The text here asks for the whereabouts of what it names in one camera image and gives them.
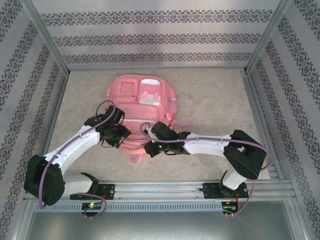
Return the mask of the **pink student backpack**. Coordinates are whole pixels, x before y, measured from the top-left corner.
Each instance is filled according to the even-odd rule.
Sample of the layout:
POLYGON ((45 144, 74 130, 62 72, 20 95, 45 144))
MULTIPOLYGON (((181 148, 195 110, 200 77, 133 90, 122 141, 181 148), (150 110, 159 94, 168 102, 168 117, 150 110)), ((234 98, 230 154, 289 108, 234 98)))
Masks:
POLYGON ((132 163, 139 163, 149 141, 140 131, 147 122, 166 124, 170 129, 192 126, 192 121, 176 123, 178 101, 167 81, 156 76, 125 74, 117 77, 106 92, 106 99, 124 112, 123 125, 131 131, 120 150, 130 155, 132 163))

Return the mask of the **grey metal panel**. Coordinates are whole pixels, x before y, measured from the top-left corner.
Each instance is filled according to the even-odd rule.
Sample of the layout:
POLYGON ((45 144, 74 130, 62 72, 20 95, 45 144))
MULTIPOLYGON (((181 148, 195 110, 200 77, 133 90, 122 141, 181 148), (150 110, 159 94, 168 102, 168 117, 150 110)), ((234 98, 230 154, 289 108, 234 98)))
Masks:
POLYGON ((196 211, 127 212, 120 202, 86 219, 69 202, 24 203, 11 240, 311 240, 292 200, 251 201, 234 217, 196 202, 196 211))

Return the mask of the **aluminium mounting rail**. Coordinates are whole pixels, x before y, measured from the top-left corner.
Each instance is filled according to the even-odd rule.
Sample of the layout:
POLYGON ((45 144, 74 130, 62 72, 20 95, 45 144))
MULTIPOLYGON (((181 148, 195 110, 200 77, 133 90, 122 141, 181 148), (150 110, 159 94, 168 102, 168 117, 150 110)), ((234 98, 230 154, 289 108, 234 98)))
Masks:
MULTIPOLYGON (((115 202, 178 202, 205 201, 204 180, 183 181, 103 181, 103 184, 114 184, 115 202)), ((295 197, 290 180, 256 180, 246 182, 250 200, 281 200, 295 197)))

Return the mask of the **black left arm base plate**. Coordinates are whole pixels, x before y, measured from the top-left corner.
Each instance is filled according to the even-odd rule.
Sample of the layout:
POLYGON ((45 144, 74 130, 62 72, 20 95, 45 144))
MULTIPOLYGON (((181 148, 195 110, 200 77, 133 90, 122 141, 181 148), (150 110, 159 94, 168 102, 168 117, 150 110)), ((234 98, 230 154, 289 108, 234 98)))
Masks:
POLYGON ((69 198, 71 200, 113 200, 115 195, 115 185, 114 184, 102 184, 99 183, 94 187, 91 187, 88 194, 94 196, 88 196, 83 194, 71 194, 69 198))

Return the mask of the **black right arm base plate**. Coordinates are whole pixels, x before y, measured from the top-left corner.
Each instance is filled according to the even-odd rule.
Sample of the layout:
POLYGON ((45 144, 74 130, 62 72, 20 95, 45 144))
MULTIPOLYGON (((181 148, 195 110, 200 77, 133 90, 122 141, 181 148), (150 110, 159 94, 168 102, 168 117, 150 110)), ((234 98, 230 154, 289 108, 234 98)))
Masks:
POLYGON ((227 188, 222 183, 217 182, 204 183, 199 190, 203 192, 205 199, 235 199, 236 196, 239 198, 249 196, 247 185, 244 182, 236 190, 227 188))

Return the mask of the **aluminium frame post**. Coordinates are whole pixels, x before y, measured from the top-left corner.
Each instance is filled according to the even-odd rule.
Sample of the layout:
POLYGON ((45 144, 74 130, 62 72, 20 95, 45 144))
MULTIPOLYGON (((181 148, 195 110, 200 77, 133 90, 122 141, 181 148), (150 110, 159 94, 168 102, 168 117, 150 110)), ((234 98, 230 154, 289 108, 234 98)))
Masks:
POLYGON ((264 29, 261 38, 259 39, 255 49, 253 50, 250 59, 246 67, 244 68, 244 72, 248 75, 252 72, 253 68, 255 67, 257 61, 259 60, 261 54, 263 53, 267 43, 271 39, 274 31, 277 28, 280 20, 282 19, 283 15, 285 14, 286 10, 288 9, 289 5, 291 4, 292 0, 280 0, 276 9, 274 10, 266 28, 264 29))
POLYGON ((70 70, 67 66, 66 61, 63 58, 63 55, 58 49, 54 38, 50 34, 41 14, 37 10, 33 0, 20 0, 22 6, 24 7, 25 11, 27 12, 28 16, 30 17, 31 21, 33 22, 35 28, 37 29, 38 33, 40 34, 43 42, 48 47, 50 53, 52 54, 55 62, 58 64, 59 69, 62 71, 62 74, 65 77, 69 77, 70 70))

